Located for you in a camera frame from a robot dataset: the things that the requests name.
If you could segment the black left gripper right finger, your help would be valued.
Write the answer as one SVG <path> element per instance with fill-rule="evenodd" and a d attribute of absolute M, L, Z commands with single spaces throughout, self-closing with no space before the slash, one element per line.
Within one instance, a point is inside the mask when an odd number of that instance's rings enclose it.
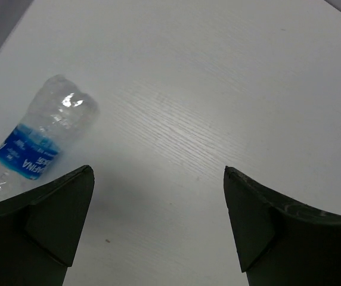
<path fill-rule="evenodd" d="M 341 215 L 224 171 L 240 268 L 250 285 L 341 285 Z"/>

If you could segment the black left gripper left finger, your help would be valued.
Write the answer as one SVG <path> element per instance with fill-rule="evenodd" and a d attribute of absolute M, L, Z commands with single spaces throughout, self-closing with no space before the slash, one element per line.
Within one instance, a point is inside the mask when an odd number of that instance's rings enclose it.
<path fill-rule="evenodd" d="M 94 191 L 84 165 L 0 202 L 0 285 L 62 285 Z"/>

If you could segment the water bottle with blue label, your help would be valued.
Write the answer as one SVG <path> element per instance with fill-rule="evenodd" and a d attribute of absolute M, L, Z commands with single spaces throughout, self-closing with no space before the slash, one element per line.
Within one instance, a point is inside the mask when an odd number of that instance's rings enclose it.
<path fill-rule="evenodd" d="M 0 145 L 0 201 L 38 185 L 99 114 L 96 100 L 63 75 L 49 78 Z"/>

